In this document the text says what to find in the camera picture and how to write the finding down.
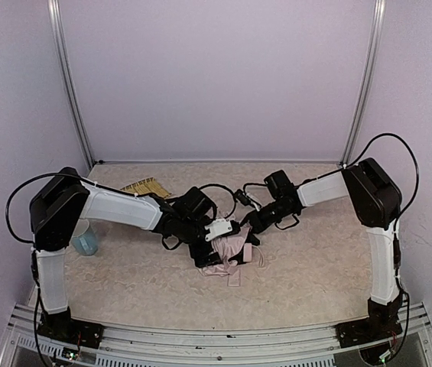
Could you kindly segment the pink and black umbrella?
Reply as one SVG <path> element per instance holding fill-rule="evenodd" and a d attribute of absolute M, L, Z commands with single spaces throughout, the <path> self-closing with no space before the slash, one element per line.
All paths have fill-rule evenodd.
<path fill-rule="evenodd" d="M 240 287 L 242 283 L 242 269 L 245 264 L 258 260 L 258 267 L 265 266 L 263 252 L 250 240 L 252 227 L 244 225 L 238 234 L 219 237 L 211 242 L 221 262 L 199 269 L 204 277 L 217 276 L 226 278 L 228 287 Z"/>

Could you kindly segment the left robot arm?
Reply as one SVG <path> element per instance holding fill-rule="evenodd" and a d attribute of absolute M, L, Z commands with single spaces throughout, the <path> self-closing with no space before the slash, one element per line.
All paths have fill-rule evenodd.
<path fill-rule="evenodd" d="M 235 326 L 223 278 L 205 277 L 192 251 L 213 255 L 206 226 L 213 188 L 182 188 L 173 202 L 108 189 L 67 167 L 10 189 L 5 230 L 26 250 L 39 336 L 100 341 L 100 324 L 213 331 Z"/>

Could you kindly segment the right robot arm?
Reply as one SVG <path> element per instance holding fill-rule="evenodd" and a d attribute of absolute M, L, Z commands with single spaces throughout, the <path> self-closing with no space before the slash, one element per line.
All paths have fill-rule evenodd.
<path fill-rule="evenodd" d="M 307 207 L 342 197 L 351 199 L 369 239 L 372 291 L 366 318 L 336 325 L 339 344 L 346 348 L 400 334 L 398 311 L 405 292 L 398 280 L 401 250 L 396 229 L 402 195 L 376 160 L 366 158 L 299 185 L 291 183 L 286 173 L 279 170 L 267 176 L 264 185 L 273 202 L 252 210 L 242 221 L 255 234 L 277 225 L 287 216 L 298 218 Z"/>

